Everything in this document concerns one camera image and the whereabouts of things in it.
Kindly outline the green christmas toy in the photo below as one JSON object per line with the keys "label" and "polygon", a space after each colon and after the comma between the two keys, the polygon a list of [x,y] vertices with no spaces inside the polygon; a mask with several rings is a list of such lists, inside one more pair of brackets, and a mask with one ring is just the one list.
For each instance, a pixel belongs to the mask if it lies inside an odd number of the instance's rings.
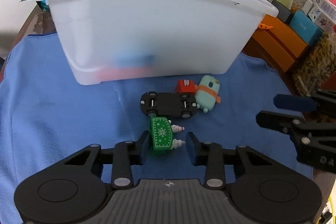
{"label": "green christmas toy", "polygon": [[182,147],[185,141],[175,139],[174,134],[184,131],[183,126],[172,124],[165,117],[150,118],[150,134],[153,155],[164,155],[173,149]]}

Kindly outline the black toy car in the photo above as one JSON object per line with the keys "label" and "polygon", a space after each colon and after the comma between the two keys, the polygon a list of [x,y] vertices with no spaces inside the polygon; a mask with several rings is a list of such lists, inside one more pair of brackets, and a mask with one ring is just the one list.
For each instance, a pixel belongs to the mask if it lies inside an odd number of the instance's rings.
{"label": "black toy car", "polygon": [[193,94],[147,92],[142,94],[140,108],[148,117],[190,118],[197,111]]}

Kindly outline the red cube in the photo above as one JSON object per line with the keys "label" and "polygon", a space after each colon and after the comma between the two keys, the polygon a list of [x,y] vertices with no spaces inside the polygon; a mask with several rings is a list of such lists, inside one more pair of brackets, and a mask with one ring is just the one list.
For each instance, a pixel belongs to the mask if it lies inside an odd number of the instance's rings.
{"label": "red cube", "polygon": [[193,80],[178,80],[175,91],[179,94],[195,94],[196,88]]}

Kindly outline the mint snowman toy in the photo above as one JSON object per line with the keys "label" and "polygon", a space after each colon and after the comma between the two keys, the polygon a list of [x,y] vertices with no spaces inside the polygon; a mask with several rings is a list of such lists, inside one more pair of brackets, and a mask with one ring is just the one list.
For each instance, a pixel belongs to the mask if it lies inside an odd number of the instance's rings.
{"label": "mint snowman toy", "polygon": [[197,108],[204,113],[211,111],[217,103],[221,103],[219,96],[220,82],[213,76],[205,75],[195,86],[195,100]]}

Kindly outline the orange box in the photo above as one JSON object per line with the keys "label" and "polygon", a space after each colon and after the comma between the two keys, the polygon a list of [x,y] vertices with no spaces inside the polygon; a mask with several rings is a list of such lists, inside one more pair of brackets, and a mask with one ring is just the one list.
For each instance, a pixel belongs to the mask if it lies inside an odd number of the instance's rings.
{"label": "orange box", "polygon": [[242,52],[263,59],[281,74],[292,74],[308,45],[279,18],[267,15],[262,24],[270,26],[270,29],[258,28]]}

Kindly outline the light blue box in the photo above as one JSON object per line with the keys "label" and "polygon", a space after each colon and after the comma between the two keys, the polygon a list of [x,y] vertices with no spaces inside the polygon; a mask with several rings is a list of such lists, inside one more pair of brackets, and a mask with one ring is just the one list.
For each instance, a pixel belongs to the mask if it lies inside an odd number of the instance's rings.
{"label": "light blue box", "polygon": [[322,30],[299,10],[294,13],[289,26],[309,46],[315,44],[322,35]]}

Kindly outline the orange dinosaur toy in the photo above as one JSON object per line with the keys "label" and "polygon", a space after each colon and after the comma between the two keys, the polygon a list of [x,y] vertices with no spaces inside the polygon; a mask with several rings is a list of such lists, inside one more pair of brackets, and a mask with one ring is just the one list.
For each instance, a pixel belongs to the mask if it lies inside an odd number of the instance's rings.
{"label": "orange dinosaur toy", "polygon": [[258,26],[259,29],[262,29],[262,30],[270,30],[273,28],[273,26],[269,26],[267,24],[264,24],[264,23],[260,23],[259,26]]}

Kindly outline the blue cloth mat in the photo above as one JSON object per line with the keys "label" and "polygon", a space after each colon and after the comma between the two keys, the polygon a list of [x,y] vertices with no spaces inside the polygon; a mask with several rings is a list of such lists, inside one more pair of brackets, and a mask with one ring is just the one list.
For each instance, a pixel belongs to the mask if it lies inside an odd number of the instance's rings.
{"label": "blue cloth mat", "polygon": [[[218,80],[221,103],[178,124],[199,140],[228,149],[248,145],[311,177],[287,135],[256,124],[256,114],[273,111],[274,97],[288,92],[276,71],[240,54]],[[56,34],[21,40],[1,82],[1,223],[21,223],[13,196],[25,178],[90,144],[110,148],[137,139],[149,127],[139,106],[142,94],[173,92],[177,82],[178,77],[156,77],[83,86]]]}

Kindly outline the black small box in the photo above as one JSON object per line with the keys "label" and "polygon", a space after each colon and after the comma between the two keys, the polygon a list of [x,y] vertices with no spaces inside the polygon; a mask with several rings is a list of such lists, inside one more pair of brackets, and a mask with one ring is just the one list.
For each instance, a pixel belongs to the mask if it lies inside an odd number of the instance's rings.
{"label": "black small box", "polygon": [[278,9],[277,18],[280,19],[283,23],[289,25],[294,14],[277,0],[273,0],[271,3]]}

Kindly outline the white plastic bin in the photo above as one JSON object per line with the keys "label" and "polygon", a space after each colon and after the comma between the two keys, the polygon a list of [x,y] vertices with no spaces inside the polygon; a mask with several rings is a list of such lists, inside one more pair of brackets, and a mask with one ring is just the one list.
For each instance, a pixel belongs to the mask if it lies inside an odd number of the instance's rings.
{"label": "white plastic bin", "polygon": [[45,1],[76,81],[223,74],[266,15],[267,0]]}

